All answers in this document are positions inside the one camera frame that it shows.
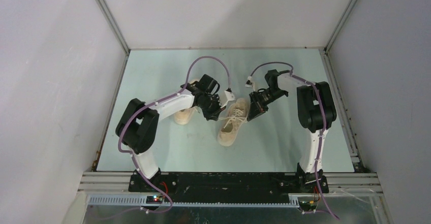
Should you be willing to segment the beige sneaker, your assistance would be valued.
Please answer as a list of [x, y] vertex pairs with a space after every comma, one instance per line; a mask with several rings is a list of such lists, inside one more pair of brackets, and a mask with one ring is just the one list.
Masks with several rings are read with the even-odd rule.
[[224, 124], [218, 132], [218, 142], [224, 146], [231, 146], [237, 138], [241, 126], [247, 122], [249, 102], [245, 98], [239, 98], [232, 104], [227, 116], [222, 118]]
[[193, 117], [193, 114], [195, 111], [198, 111], [197, 107], [191, 107], [191, 108], [187, 108], [187, 109], [183, 109], [180, 111], [177, 111], [174, 114], [174, 121], [175, 123], [179, 124], [179, 125], [186, 125], [190, 122], [190, 120]]

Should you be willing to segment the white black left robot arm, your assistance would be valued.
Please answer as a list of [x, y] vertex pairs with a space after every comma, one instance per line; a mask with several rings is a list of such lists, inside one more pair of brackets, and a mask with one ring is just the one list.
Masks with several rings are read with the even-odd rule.
[[182, 85], [180, 91], [151, 103], [137, 98], [129, 101], [115, 133], [119, 145], [127, 146], [136, 169], [143, 176], [141, 185], [147, 191], [156, 191], [161, 185], [157, 175], [160, 168], [150, 151], [155, 142], [158, 124], [167, 117], [185, 109], [198, 107], [206, 120], [217, 121], [226, 105], [217, 94], [220, 84], [204, 74], [200, 80]]

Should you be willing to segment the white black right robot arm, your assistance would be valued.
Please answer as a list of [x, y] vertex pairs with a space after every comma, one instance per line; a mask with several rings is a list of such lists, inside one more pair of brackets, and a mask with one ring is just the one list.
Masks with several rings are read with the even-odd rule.
[[316, 181], [323, 177], [322, 153], [327, 132], [337, 118], [336, 108], [328, 82], [311, 82], [292, 71], [269, 70], [265, 74], [268, 87], [249, 94], [250, 108], [247, 120], [251, 121], [268, 111], [275, 100], [295, 93], [300, 125], [308, 131], [309, 139], [298, 163], [296, 187], [310, 192]]

